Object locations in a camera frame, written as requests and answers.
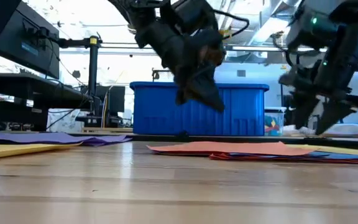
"black metal pole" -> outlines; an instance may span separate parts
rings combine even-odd
[[[91,36],[89,38],[89,80],[88,80],[88,94],[91,97],[96,96],[96,78],[98,74],[98,50],[99,38]],[[96,105],[91,103],[91,113],[94,114]]]
[[[281,106],[284,106],[284,94],[283,94],[283,84],[280,84],[280,94],[281,94]]]

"construction paper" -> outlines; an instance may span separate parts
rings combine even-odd
[[[294,159],[292,157],[260,157],[260,156],[230,156],[226,153],[212,154],[209,156],[210,159],[214,160],[227,160],[227,161],[270,161],[270,162],[323,162],[323,163],[346,163],[346,164],[358,164],[358,159],[323,159],[304,157],[302,159]]]
[[[229,156],[232,157],[261,157],[261,158],[290,158],[290,159],[308,159],[308,158],[318,158],[318,159],[342,159],[342,160],[348,160],[348,159],[358,159],[358,155],[351,155],[351,154],[340,154],[340,153],[332,153],[332,152],[311,152],[309,154],[303,155],[303,156],[265,156],[265,155],[254,155],[254,154],[245,154],[245,153],[229,153]]]
[[[342,153],[342,154],[358,155],[358,149],[347,149],[342,147],[331,147],[331,146],[291,145],[291,144],[287,144],[287,146],[302,148],[302,149],[312,149],[314,151],[321,151],[321,152],[335,152],[335,153]]]
[[[56,149],[68,149],[78,144],[64,144],[64,145],[53,145],[53,144],[25,144],[25,145],[0,145],[0,157],[16,156],[20,154],[28,154],[35,152],[44,152]]]
[[[0,140],[28,144],[75,144],[82,142],[85,146],[102,146],[117,142],[125,142],[131,139],[121,136],[71,136],[66,133],[29,133],[29,134],[12,134],[0,133]]]
[[[226,142],[190,142],[185,144],[177,144],[173,146],[147,146],[149,149],[157,153],[194,153],[210,155],[215,152],[226,153],[248,153],[248,154],[265,154],[265,155],[281,155],[281,156],[300,156],[313,152],[313,149],[298,149],[295,147],[287,147],[282,142],[267,143],[226,143]]]

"yellow paper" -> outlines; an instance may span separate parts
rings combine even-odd
[[[330,146],[291,145],[291,144],[287,146],[297,147],[301,149],[314,149],[315,151],[320,151],[320,152],[333,152],[333,153],[358,155],[358,149],[347,149],[342,147],[330,147]]]
[[[44,152],[56,149],[68,149],[80,144],[66,144],[66,145],[53,145],[53,144],[15,144],[15,145],[0,145],[0,157],[16,156],[21,154]]]

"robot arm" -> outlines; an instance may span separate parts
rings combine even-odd
[[[295,52],[300,45],[316,50],[327,48],[324,58],[312,68],[294,65],[279,79],[279,83],[295,87],[292,95],[296,128],[302,127],[318,104],[316,95],[329,98],[323,103],[316,134],[355,113],[358,96],[350,94],[348,85],[354,72],[358,72],[358,2],[346,1],[330,15],[299,6],[286,41],[289,52]]]
[[[176,102],[198,100],[224,110],[214,71],[225,56],[213,8],[206,0],[109,0],[136,30],[139,48],[150,45],[174,74]],[[155,10],[160,9],[160,17]]]

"yellow clamp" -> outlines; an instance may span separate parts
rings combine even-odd
[[[98,44],[98,40],[96,38],[90,38],[89,43],[92,45]]]

